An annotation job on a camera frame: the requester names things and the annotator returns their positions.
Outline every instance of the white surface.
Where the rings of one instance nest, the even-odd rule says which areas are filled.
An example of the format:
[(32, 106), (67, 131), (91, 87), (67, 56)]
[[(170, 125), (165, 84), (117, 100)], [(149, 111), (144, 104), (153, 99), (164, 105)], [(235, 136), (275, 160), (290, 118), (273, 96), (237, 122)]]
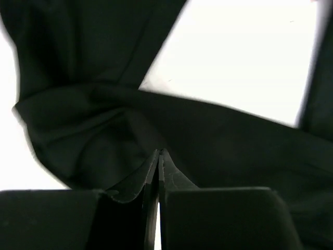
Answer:
[(310, 1), (191, 0), (143, 89), (295, 126), (315, 26)]
[[(294, 126), (315, 26), (316, 5), (307, 0), (191, 0), (142, 89), (228, 105)], [(0, 190), (63, 189), (34, 159), (11, 111), (15, 50), (1, 29)], [(159, 238), (158, 230), (156, 249)]]

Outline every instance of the black cloth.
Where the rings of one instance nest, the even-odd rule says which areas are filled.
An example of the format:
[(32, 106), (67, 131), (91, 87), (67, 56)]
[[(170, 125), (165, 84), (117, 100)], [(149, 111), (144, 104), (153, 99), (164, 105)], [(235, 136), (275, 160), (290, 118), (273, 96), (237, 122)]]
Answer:
[[(304, 116), (310, 117), (304, 132), (230, 108), (138, 90), (184, 4), (0, 1), (18, 53), (16, 109), (39, 161), (71, 188), (107, 190), (153, 150), (167, 148), (179, 170), (201, 188), (276, 190), (301, 240), (332, 248), (329, 98), (309, 109), (316, 116)], [(330, 15), (331, 36), (332, 23)], [(330, 68), (330, 49), (324, 40), (317, 74)], [(322, 92), (329, 96), (329, 74), (317, 79), (326, 86), (318, 99)]]

